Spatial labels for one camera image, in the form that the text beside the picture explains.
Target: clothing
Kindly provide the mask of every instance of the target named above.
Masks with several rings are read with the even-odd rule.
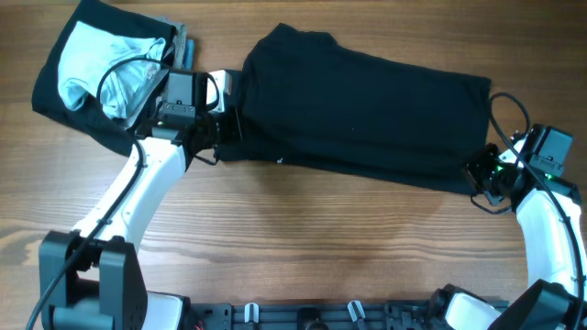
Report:
[[[164,38],[115,36],[78,21],[61,53],[58,66],[58,91],[70,110],[82,107],[88,94],[96,97],[104,74],[120,61],[132,58],[161,60]],[[100,103],[109,118],[129,118],[137,109],[160,65],[134,61],[106,77]]]
[[[183,59],[183,68],[191,70],[194,65],[195,41],[188,39],[185,42],[185,58]]]
[[[88,97],[78,110],[71,111],[59,96],[57,81],[61,53],[78,21],[116,36],[141,39],[162,38],[165,40],[163,53],[167,53],[172,44],[175,27],[152,18],[117,9],[97,0],[83,0],[63,28],[35,83],[31,100],[35,112],[68,127],[79,129],[103,146],[117,153],[128,155],[132,147],[131,141],[126,134],[115,129],[107,118],[98,113],[93,97]],[[165,61],[171,64],[173,56],[165,58]],[[162,88],[163,83],[158,86],[158,90]],[[155,94],[157,93],[150,96],[152,100],[154,100]],[[139,117],[149,116],[154,111],[154,102],[144,104],[149,107],[153,105],[153,107],[136,112]]]
[[[175,27],[175,35],[173,36],[173,47],[175,53],[175,60],[173,61],[173,68],[175,69],[184,69],[183,66],[183,57],[186,53],[186,43],[187,43],[187,27],[184,23],[175,22],[167,18],[166,16],[148,16],[154,19],[157,19],[160,22],[167,23]]]
[[[268,160],[471,193],[461,167],[482,149],[491,81],[372,57],[280,24],[242,72],[244,139],[229,160]]]

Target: table surface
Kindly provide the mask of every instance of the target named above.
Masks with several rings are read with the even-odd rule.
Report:
[[[490,77],[533,122],[574,134],[565,177],[587,193],[584,2],[124,2],[116,6],[187,24],[198,70],[239,69],[284,22],[385,59]],[[22,328],[39,297],[41,239],[68,231],[126,161],[31,111],[34,81],[74,7],[0,5],[2,329]],[[509,132],[523,127],[506,101],[495,114]],[[488,139],[497,140],[493,131]],[[484,214],[466,196],[261,162],[195,162],[161,204],[138,257],[149,290],[200,303],[422,299],[449,282],[513,300],[526,288],[513,214]]]

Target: gray cloth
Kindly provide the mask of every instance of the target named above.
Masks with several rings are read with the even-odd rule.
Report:
[[[175,36],[173,37],[173,47],[175,51],[175,59],[173,61],[173,68],[175,69],[185,69],[183,67],[183,57],[185,56],[185,43],[187,41],[187,27],[185,27],[184,23],[174,22],[167,18],[166,16],[148,16],[153,19],[157,19],[162,23],[167,23],[169,25],[173,25],[176,29]]]
[[[136,57],[161,60],[164,48],[163,38],[120,37],[78,21],[61,54],[59,95],[66,107],[75,111],[88,94],[96,95],[100,79],[114,64]],[[105,114],[129,119],[123,126],[130,126],[148,91],[161,81],[159,70],[158,64],[137,61],[112,72],[100,97]]]

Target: black garment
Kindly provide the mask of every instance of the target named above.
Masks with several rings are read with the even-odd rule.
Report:
[[[119,129],[116,129],[116,126],[109,123],[107,118],[100,115],[95,106],[95,99],[91,95],[88,96],[81,109],[71,111],[65,107],[57,91],[57,69],[61,52],[77,21],[83,21],[94,28],[99,28],[118,36],[164,38],[166,41],[164,52],[172,44],[175,27],[152,18],[105,5],[97,0],[83,0],[63,28],[47,58],[47,63],[41,69],[35,83],[32,97],[32,106],[35,112],[87,133],[114,152],[128,155],[130,154],[132,143]]]
[[[470,193],[491,81],[344,49],[280,24],[245,61],[244,139],[221,160],[269,160]]]

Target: cable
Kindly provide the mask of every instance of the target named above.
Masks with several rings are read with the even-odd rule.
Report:
[[[163,105],[163,101],[159,102],[159,104],[157,104],[157,106],[155,107],[155,112],[153,113],[153,115],[150,117],[151,119],[155,119],[157,118],[157,115],[159,114],[159,110],[161,110],[161,106]]]
[[[575,236],[574,230],[572,229],[572,225],[570,223],[570,218],[565,214],[565,210],[562,208],[562,206],[560,205],[559,201],[554,196],[554,194],[552,193],[552,191],[544,183],[544,177],[538,175],[528,165],[528,163],[522,158],[522,156],[520,156],[520,154],[515,150],[514,146],[510,142],[509,138],[507,138],[507,136],[504,134],[504,132],[502,131],[502,129],[499,127],[499,125],[495,121],[495,117],[493,117],[492,105],[493,105],[493,100],[496,99],[496,98],[498,98],[498,97],[506,97],[506,98],[514,101],[518,106],[520,106],[520,109],[522,110],[522,112],[524,113],[524,116],[526,117],[526,132],[527,132],[527,128],[529,127],[529,116],[527,115],[526,109],[511,94],[509,94],[509,93],[495,93],[489,99],[489,104],[490,104],[490,107],[489,107],[489,120],[491,121],[491,123],[493,125],[493,128],[495,129],[495,132],[497,132],[497,135],[501,138],[501,140],[504,142],[504,144],[512,151],[512,153],[514,153],[514,156],[524,165],[524,168],[528,171],[528,173],[530,173],[530,175],[534,178],[534,180],[536,180],[536,182],[538,183],[538,185],[540,185],[540,187],[545,191],[545,193],[547,194],[548,198],[550,198],[550,201],[557,208],[557,211],[559,211],[559,214],[562,217],[562,222],[565,225],[565,227],[567,229],[567,232],[569,233],[569,236],[570,236],[570,244],[572,246],[573,255],[575,257],[575,267],[577,268],[577,285],[579,286],[579,288],[578,288],[578,291],[579,292],[578,292],[578,297],[577,297],[578,300],[579,300],[579,303],[578,303],[578,306],[577,306],[577,316],[576,316],[575,322],[573,323],[573,326],[572,326],[571,329],[572,330],[577,330],[577,329],[579,329],[579,325],[581,323],[581,316],[582,316],[582,309],[583,309],[583,301],[584,301],[584,298],[585,298],[585,287],[584,287],[585,276],[583,274],[583,267],[582,267],[582,263],[581,263],[581,252],[579,250],[579,242],[577,242],[577,237]]]
[[[100,80],[100,83],[98,83],[98,89],[97,89],[97,93],[96,93],[96,96],[95,96],[95,101],[96,101],[96,105],[97,105],[97,111],[101,114],[101,116],[104,116],[107,119],[107,122],[110,125],[112,125],[113,127],[115,127],[117,130],[120,130],[120,131],[124,132],[124,134],[126,134],[128,136],[128,138],[132,140],[132,143],[136,147],[137,153],[138,153],[137,167],[136,167],[134,173],[132,174],[132,177],[128,181],[127,185],[125,186],[125,188],[118,195],[118,197],[112,203],[112,205],[110,206],[110,208],[108,208],[108,210],[104,213],[104,217],[102,217],[102,219],[100,219],[98,221],[98,223],[95,226],[95,228],[85,238],[85,240],[82,242],[82,244],[78,248],[76,248],[75,251],[73,252],[73,254],[71,254],[67,258],[67,260],[63,263],[63,265],[61,266],[61,268],[57,272],[57,275],[50,282],[50,284],[47,287],[47,289],[43,292],[43,294],[41,294],[39,300],[37,301],[37,305],[33,309],[33,312],[31,313],[30,318],[28,319],[27,330],[32,330],[33,329],[33,327],[35,326],[35,323],[37,322],[37,318],[39,317],[39,314],[40,314],[41,310],[45,306],[45,303],[47,303],[47,300],[49,299],[51,293],[55,290],[55,287],[57,287],[57,284],[59,283],[59,281],[61,280],[61,278],[63,277],[63,275],[65,275],[68,271],[70,271],[70,269],[73,266],[73,264],[75,264],[78,261],[78,259],[82,256],[83,252],[90,245],[90,243],[92,242],[92,240],[94,239],[94,237],[96,235],[98,235],[98,233],[100,232],[100,230],[102,230],[102,228],[109,223],[110,217],[116,211],[116,209],[122,203],[122,201],[127,197],[128,192],[132,189],[133,185],[135,184],[138,176],[140,175],[140,173],[142,171],[143,163],[144,163],[144,159],[145,159],[145,157],[144,157],[144,151],[143,151],[142,147],[140,146],[140,144],[138,143],[138,141],[135,139],[134,135],[132,135],[132,134],[128,133],[127,131],[125,131],[124,129],[122,129],[120,126],[118,126],[117,124],[115,124],[112,120],[110,120],[110,118],[108,118],[106,116],[106,114],[102,110],[102,104],[100,103],[100,95],[102,94],[102,86],[104,85],[104,81],[106,80],[106,78],[108,77],[108,75],[110,73],[112,73],[114,70],[116,70],[117,68],[121,67],[122,65],[125,65],[127,63],[130,63],[132,61],[148,61],[148,62],[153,62],[153,63],[157,63],[161,67],[166,68],[166,69],[169,69],[169,70],[172,69],[172,66],[169,65],[169,64],[167,64],[167,63],[164,63],[164,62],[162,62],[160,60],[154,60],[154,59],[145,59],[145,58],[126,59],[126,60],[122,60],[122,61],[118,62],[117,64],[113,65],[110,69],[108,69],[108,71],[106,71],[106,73],[102,76],[102,79]]]
[[[210,110],[215,109],[218,104],[220,103],[220,90],[218,89],[218,85],[216,84],[216,79],[214,79],[214,76],[208,72],[205,73],[205,76],[212,82],[212,84],[214,85],[214,88],[216,89],[216,99],[213,103],[211,103],[210,105],[206,106],[205,111],[208,112]]]
[[[502,215],[502,214],[504,214],[506,212],[512,211],[512,205],[509,205],[509,206],[504,207],[504,208],[499,209],[499,210],[492,211],[492,210],[488,209],[487,207],[485,207],[485,206],[477,203],[477,201],[475,201],[475,196],[477,196],[477,195],[478,195],[477,193],[474,193],[474,194],[471,195],[471,203],[473,205],[479,207],[483,211],[487,212],[490,215]]]

